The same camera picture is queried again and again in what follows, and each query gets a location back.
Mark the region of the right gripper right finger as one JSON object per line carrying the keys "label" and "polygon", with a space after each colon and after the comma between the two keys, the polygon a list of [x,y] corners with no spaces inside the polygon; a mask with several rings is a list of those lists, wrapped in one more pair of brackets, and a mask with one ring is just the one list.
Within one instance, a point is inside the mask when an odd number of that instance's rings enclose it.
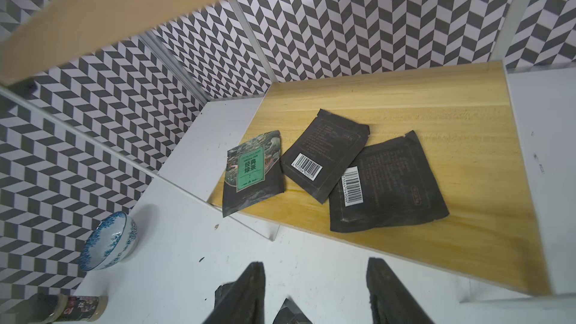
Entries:
{"label": "right gripper right finger", "polygon": [[366,279],[373,323],[434,322],[384,259],[369,258]]}

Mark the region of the green floral tea bag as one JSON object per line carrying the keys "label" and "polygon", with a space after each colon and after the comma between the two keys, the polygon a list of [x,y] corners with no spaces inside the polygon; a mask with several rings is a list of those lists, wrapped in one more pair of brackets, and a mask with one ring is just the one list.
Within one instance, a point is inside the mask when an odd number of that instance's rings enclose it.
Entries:
{"label": "green floral tea bag", "polygon": [[228,217],[285,192],[281,133],[262,133],[227,151],[222,212]]}
{"label": "green floral tea bag", "polygon": [[312,324],[291,298],[286,298],[273,324]]}

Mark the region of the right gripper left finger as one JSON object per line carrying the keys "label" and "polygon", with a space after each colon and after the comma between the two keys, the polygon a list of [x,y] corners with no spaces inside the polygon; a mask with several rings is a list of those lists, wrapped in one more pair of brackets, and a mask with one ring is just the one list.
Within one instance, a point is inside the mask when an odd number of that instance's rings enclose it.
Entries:
{"label": "right gripper left finger", "polygon": [[228,287],[204,323],[264,323],[265,295],[264,265],[252,262]]}

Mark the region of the green floral tea bag top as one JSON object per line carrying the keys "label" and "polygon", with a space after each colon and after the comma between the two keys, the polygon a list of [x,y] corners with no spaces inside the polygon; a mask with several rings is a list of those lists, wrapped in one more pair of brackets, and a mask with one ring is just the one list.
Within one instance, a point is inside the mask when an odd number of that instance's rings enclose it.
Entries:
{"label": "green floral tea bag top", "polygon": [[312,324],[291,298],[286,298],[273,324]]}

